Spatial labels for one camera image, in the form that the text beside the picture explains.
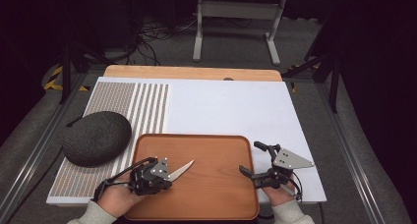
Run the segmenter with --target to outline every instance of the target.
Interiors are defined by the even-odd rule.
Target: white table surface
[[[279,143],[314,162],[284,82],[99,78],[103,82],[169,84],[170,102],[165,133],[239,135],[252,146],[255,172],[270,168],[270,155],[253,146],[258,140]],[[326,201],[316,167],[296,169],[303,202]],[[268,202],[258,190],[260,203]]]

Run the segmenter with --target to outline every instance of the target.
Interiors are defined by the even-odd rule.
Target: striped board
[[[124,115],[132,126],[131,140],[121,155],[99,167],[79,167],[65,158],[46,203],[86,204],[100,182],[130,166],[138,137],[164,132],[169,89],[169,84],[97,82],[84,116],[100,111]]]

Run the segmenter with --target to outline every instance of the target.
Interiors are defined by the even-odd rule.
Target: wooden edge
[[[105,77],[282,82],[277,70],[110,65]]]
[[[138,157],[139,154],[139,146],[141,144],[142,140],[145,140],[147,138],[150,138],[151,140],[155,140],[155,139],[160,139],[160,140],[169,140],[172,138],[176,138],[177,140],[182,139],[182,140],[187,140],[187,139],[211,139],[211,140],[218,140],[218,139],[235,139],[235,140],[242,140],[245,145],[246,145],[246,149],[248,151],[248,162],[249,162],[249,166],[248,168],[251,171],[254,171],[254,163],[253,163],[253,158],[252,158],[252,153],[251,153],[251,145],[250,142],[247,138],[243,137],[243,136],[239,136],[239,135],[199,135],[199,134],[195,134],[195,135],[185,135],[185,134],[143,134],[140,137],[138,137],[137,141],[136,141],[136,145],[135,145],[135,153],[134,156],[132,158],[132,163],[136,163],[139,160],[143,159],[143,157]],[[260,206],[258,205],[259,200],[258,200],[258,195],[255,189],[253,189],[253,196],[254,196],[254,201],[255,201],[255,206],[254,206],[254,212],[249,214],[248,216],[239,216],[236,218],[214,218],[214,219],[210,219],[210,218],[190,218],[190,219],[183,219],[183,218],[153,218],[153,219],[149,219],[149,218],[138,218],[137,216],[133,216],[132,215],[132,210],[135,208],[135,206],[133,207],[133,209],[131,209],[130,211],[128,211],[127,213],[125,213],[124,217],[128,220],[131,221],[145,221],[145,222],[161,222],[161,221],[190,221],[190,222],[194,222],[194,221],[239,221],[239,220],[253,220],[255,219],[260,212]]]

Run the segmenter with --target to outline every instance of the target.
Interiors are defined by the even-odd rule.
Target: gray dome object
[[[67,159],[81,167],[96,167],[125,150],[132,135],[129,121],[121,114],[102,111],[74,124],[64,138]]]

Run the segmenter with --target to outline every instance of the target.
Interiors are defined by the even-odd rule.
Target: dark background
[[[44,95],[41,80],[60,61],[65,40],[75,39],[98,52],[126,49],[135,41],[143,13],[152,13],[174,26],[195,12],[196,2],[0,0],[0,143]],[[287,0],[284,17],[324,23],[312,56],[340,47],[341,76],[361,126],[411,219],[417,222],[413,212],[417,209],[417,178],[413,176],[417,165],[417,84],[413,79],[417,4],[415,0],[332,4]]]

